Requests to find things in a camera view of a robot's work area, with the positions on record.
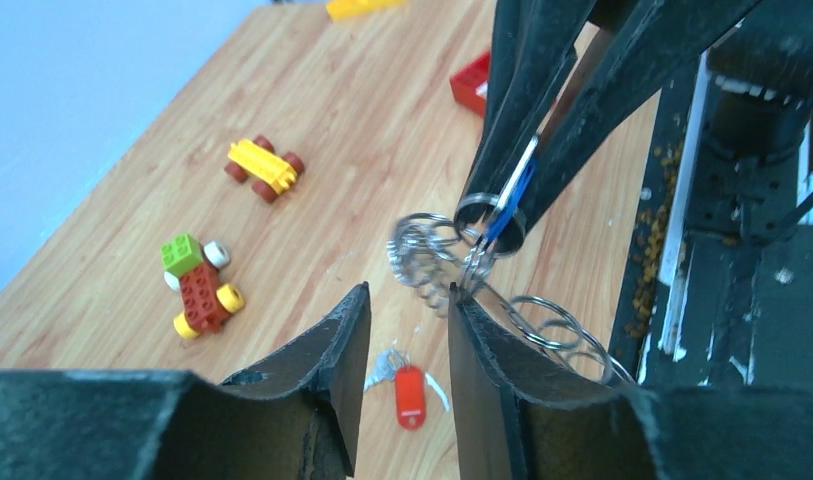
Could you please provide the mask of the red key tag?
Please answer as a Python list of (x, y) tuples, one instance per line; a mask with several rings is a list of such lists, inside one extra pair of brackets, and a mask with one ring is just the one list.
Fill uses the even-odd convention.
[(396, 420), (407, 431), (419, 430), (426, 421), (427, 387), (438, 396), (446, 413), (452, 410), (452, 403), (440, 383), (397, 349), (384, 350), (377, 355), (371, 373), (364, 380), (363, 392), (383, 383), (394, 385)]

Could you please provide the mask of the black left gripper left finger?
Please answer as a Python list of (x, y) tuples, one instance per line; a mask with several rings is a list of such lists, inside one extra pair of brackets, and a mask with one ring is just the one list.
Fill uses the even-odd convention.
[(184, 370), (0, 370), (0, 479), (354, 474), (367, 283), (221, 383)]

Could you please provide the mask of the blue key tag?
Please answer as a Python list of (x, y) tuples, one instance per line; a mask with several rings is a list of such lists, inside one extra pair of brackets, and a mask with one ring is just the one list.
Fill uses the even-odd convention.
[(520, 211), (519, 204), (535, 172), (532, 157), (538, 144), (538, 136), (532, 136), (510, 178), (501, 189), (499, 197), (493, 203), (494, 211), (490, 216), (484, 239), (498, 255), (516, 252), (525, 238), (526, 218)]

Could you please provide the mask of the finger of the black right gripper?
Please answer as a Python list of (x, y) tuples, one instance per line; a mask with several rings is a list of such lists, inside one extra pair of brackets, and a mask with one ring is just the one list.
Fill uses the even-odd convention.
[(755, 1), (639, 1), (577, 93), (519, 203), (532, 228), (606, 137), (749, 13)]
[(462, 194), (497, 194), (547, 115), (577, 55), (593, 1), (496, 4), (482, 138)]

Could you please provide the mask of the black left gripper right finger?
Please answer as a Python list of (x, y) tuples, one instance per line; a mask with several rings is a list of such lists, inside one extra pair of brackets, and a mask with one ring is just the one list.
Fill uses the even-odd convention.
[(450, 293), (464, 479), (813, 479), (813, 389), (611, 388)]

